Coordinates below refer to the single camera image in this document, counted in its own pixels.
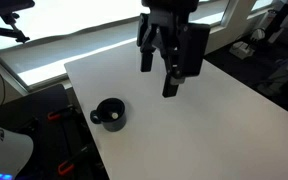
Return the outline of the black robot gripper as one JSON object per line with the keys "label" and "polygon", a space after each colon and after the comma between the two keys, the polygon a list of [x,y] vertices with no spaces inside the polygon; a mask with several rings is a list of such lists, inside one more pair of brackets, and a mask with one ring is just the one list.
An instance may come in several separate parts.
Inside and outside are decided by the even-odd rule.
{"label": "black robot gripper", "polygon": [[167,72],[162,95],[174,97],[185,82],[184,77],[199,75],[210,26],[189,22],[199,0],[141,0],[141,3],[150,10],[148,14],[140,14],[138,25],[141,71],[151,71],[153,53],[158,50]]}

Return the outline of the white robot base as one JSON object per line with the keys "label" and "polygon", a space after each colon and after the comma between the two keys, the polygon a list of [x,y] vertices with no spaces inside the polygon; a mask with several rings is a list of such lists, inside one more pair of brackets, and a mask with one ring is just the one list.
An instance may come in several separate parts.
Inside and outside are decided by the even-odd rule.
{"label": "white robot base", "polygon": [[33,153],[33,140],[0,127],[0,180],[15,180]]}

